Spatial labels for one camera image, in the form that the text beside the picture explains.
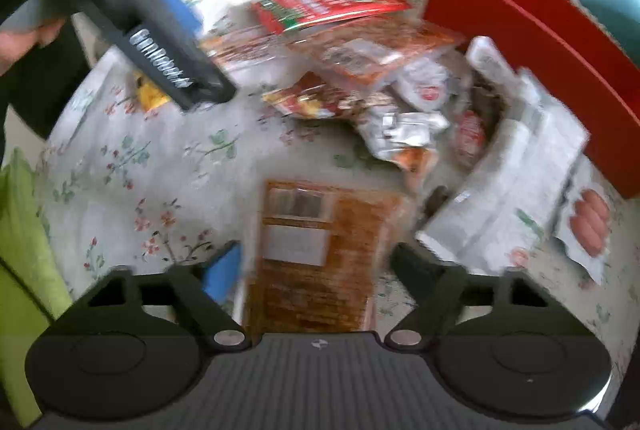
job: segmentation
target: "floral tablecloth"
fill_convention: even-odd
[[[187,0],[205,30],[255,23],[252,0]],[[410,0],[419,11],[424,0]],[[74,298],[113,266],[153,273],[203,259],[224,242],[250,253],[257,192],[265,177],[352,187],[402,189],[402,176],[372,158],[341,124],[296,123],[261,103],[261,93],[304,72],[278,60],[232,74],[229,103],[183,114],[167,104],[138,109],[129,63],[109,51],[65,109],[42,155],[41,217]],[[529,270],[600,337],[614,362],[606,410],[628,363],[640,320],[640,215],[617,199],[606,283],[585,287],[575,264],[548,246]],[[412,300],[391,276],[378,285],[378,329],[385,333]]]

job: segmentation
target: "plastic wrapper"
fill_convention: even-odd
[[[505,103],[500,94],[481,74],[473,74],[466,109],[457,115],[452,131],[452,145],[459,163],[471,168],[491,141]]]
[[[487,52],[485,62],[491,56]],[[440,259],[481,274],[527,266],[588,138],[576,117],[530,71],[520,70],[515,78],[518,82],[508,88],[507,114],[471,174],[453,186],[443,176],[436,184],[430,180],[427,220],[416,233]]]
[[[407,189],[417,192],[438,162],[433,136],[443,121],[439,113],[400,113],[391,103],[367,107],[356,118],[356,129],[373,156],[401,168]]]
[[[360,103],[359,96],[329,86],[313,73],[305,74],[287,89],[266,92],[262,99],[283,116],[299,120],[349,118],[356,113]]]
[[[459,42],[454,33],[395,14],[353,20],[288,45],[329,84],[373,92],[391,84],[405,65],[442,54]]]
[[[276,34],[410,7],[407,0],[259,0],[252,4],[260,22]]]
[[[440,110],[453,94],[465,92],[471,85],[471,70],[456,58],[463,58],[456,51],[450,55],[421,58],[398,72],[394,90],[409,105],[421,112]]]
[[[286,56],[280,41],[261,26],[207,36],[200,40],[200,48],[228,71]]]
[[[374,279],[407,211],[397,192],[267,182],[250,333],[372,330]]]
[[[489,37],[475,37],[466,51],[466,59],[478,73],[493,84],[496,92],[507,103],[510,103],[513,98],[528,103],[540,100],[539,92],[513,72]]]
[[[580,264],[597,284],[602,283],[609,257],[613,210],[604,183],[592,163],[581,156],[569,180],[554,230],[566,255]]]

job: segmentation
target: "black sleeve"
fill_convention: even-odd
[[[6,77],[8,102],[38,136],[47,139],[66,103],[88,73],[82,46],[73,25],[67,22],[53,43],[45,48],[35,47],[0,77],[0,87],[5,86]],[[2,94],[0,90],[0,107],[5,112]]]

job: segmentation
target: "green fabric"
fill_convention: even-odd
[[[0,256],[54,318],[71,305],[38,217],[33,173],[18,150],[0,172]],[[40,414],[24,375],[24,359],[47,325],[39,307],[0,267],[0,381],[23,426]]]

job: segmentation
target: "red cardboard box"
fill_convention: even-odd
[[[489,36],[590,131],[585,149],[625,197],[640,192],[640,71],[571,0],[428,0],[429,22]]]

